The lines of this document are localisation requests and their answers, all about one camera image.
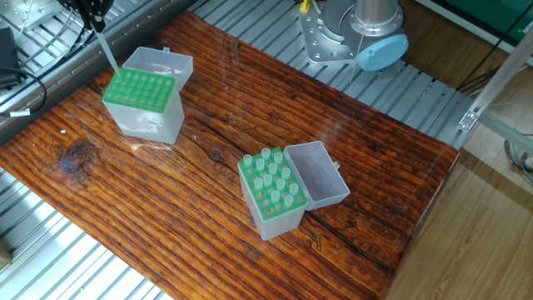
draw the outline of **green pipette tip rack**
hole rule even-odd
[[[258,159],[262,159],[265,162],[262,170],[259,170],[257,167]],[[269,168],[273,163],[277,165],[277,168],[276,171],[271,174]],[[252,195],[253,201],[256,204],[257,210],[259,211],[263,221],[272,220],[273,218],[279,217],[307,205],[306,197],[304,196],[298,181],[294,177],[294,174],[291,172],[288,177],[285,179],[283,178],[283,168],[288,168],[289,170],[291,168],[289,167],[289,164],[286,161],[280,147],[270,150],[268,156],[264,156],[262,153],[253,155],[250,165],[247,165],[244,159],[242,159],[239,162],[239,166],[242,170],[244,180],[248,183],[250,194]],[[270,186],[267,186],[264,180],[267,175],[272,177]],[[263,179],[261,188],[256,188],[254,183],[256,178]],[[277,188],[278,180],[285,181],[284,187],[280,190]],[[291,193],[292,184],[296,184],[298,186],[296,193]],[[275,191],[279,192],[279,199],[273,202],[272,193]],[[290,201],[285,201],[287,195],[292,196],[292,203],[290,205],[287,205]]]
[[[103,94],[103,101],[153,113],[163,113],[172,97],[173,77],[120,67]]]

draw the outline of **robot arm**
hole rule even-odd
[[[65,8],[72,8],[82,17],[85,28],[101,33],[106,27],[103,17],[113,5],[113,0],[57,0]]]

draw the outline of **wood grain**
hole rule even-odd
[[[457,151],[186,13],[150,46],[194,57],[174,145],[124,137],[103,72],[0,150],[0,165],[175,298],[384,296]],[[324,142],[351,189],[263,242],[237,162]]]

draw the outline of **metal grating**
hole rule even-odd
[[[136,4],[135,0],[116,1],[107,18],[112,20]],[[189,9],[416,130],[456,148],[467,138],[456,130],[456,124],[471,100],[404,62],[380,72],[363,72],[353,65],[309,64],[297,21],[298,7],[292,0],[200,0]],[[57,18],[66,21],[65,13]],[[53,45],[55,49],[50,51],[61,55],[64,43],[55,41]],[[14,257],[12,264],[0,271],[2,299],[170,299],[1,168],[0,239]]]
[[[150,0],[115,0],[106,15],[107,29],[118,25],[129,14],[147,5]],[[17,40],[17,55],[19,67],[38,77],[47,73],[57,66],[61,58],[77,48],[86,46],[87,39],[91,37],[90,31],[82,32],[82,19],[76,14],[61,7],[61,12],[32,30],[20,33],[20,28],[9,23],[9,19],[0,15],[0,28],[10,27]],[[9,111],[22,100],[19,97],[13,99],[13,95],[28,87],[32,80],[23,80],[15,87],[0,88],[0,112]]]
[[[422,133],[457,149],[468,137],[456,125],[471,100],[405,62],[379,72],[365,72],[353,64],[310,64],[294,1],[203,0],[189,9],[243,42]]]

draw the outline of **metal frame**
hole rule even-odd
[[[479,122],[524,152],[533,153],[533,140],[505,124],[499,118],[484,112],[480,115]]]
[[[501,90],[515,76],[518,70],[526,63],[527,59],[533,53],[533,31],[529,31],[522,41],[516,46],[515,51],[501,65],[494,77],[487,83],[477,99],[472,103],[465,116],[459,121],[457,128],[469,132],[479,120],[483,125],[495,133],[500,134],[503,138],[511,141],[517,147],[533,153],[533,142],[525,137],[522,133],[505,125],[484,111],[491,105],[494,99],[500,94]]]
[[[194,0],[136,1],[137,6],[131,11],[126,11],[118,17],[113,14],[113,11],[107,14],[111,17],[106,15],[108,21],[116,21],[109,23],[104,35],[115,56],[121,58],[131,52],[131,49],[136,45],[150,38],[153,32],[172,20],[193,2]],[[93,39],[82,51],[72,56],[61,66],[55,67],[42,78],[47,86],[48,100],[40,112],[32,114],[30,117],[0,118],[0,145],[6,143],[47,110],[68,97],[106,66],[108,66],[108,62],[102,52],[102,47],[96,39]],[[17,93],[17,96],[2,103],[0,112],[35,107],[41,101],[41,90],[36,83],[18,88],[20,90],[10,91]]]

